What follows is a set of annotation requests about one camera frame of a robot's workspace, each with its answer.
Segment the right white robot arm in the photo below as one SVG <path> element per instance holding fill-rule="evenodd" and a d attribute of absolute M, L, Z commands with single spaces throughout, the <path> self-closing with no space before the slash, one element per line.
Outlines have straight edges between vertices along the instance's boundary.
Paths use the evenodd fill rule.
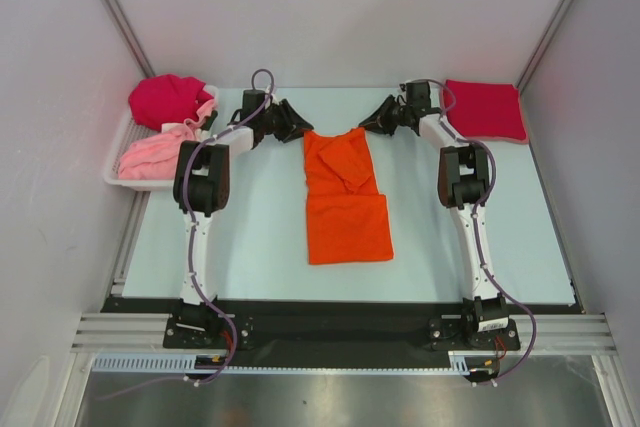
<path fill-rule="evenodd" d="M 392 136 L 411 129 L 439 150 L 437 193 L 456 226 L 468 277 L 459 325 L 463 340 L 484 348 L 508 327 L 506 296 L 497 286 L 486 232 L 486 204 L 496 183 L 496 162 L 482 142 L 464 137 L 449 121 L 457 106 L 450 86 L 418 79 L 399 86 L 360 122 L 365 130 Z"/>

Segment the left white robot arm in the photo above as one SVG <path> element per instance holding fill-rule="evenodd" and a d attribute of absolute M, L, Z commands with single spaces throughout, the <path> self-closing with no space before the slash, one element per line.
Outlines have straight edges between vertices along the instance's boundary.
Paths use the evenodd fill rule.
<path fill-rule="evenodd" d="M 312 130 L 313 125 L 288 100 L 276 101 L 269 92 L 252 88 L 243 92 L 241 107 L 222 132 L 181 144 L 173 197 L 184 214 L 187 254 L 181 302 L 172 319 L 174 329 L 186 329 L 197 345 L 210 346 L 231 329 L 214 303 L 216 281 L 207 269 L 210 233 L 217 213 L 226 208 L 230 198 L 232 160 L 267 136 L 289 143 Z"/>

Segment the orange t shirt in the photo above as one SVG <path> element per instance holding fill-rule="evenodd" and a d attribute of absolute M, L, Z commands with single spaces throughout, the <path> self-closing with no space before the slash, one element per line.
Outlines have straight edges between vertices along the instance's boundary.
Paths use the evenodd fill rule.
<path fill-rule="evenodd" d="M 312 265 L 394 258 L 387 198 L 377 185 L 363 128 L 304 135 L 306 232 Z"/>

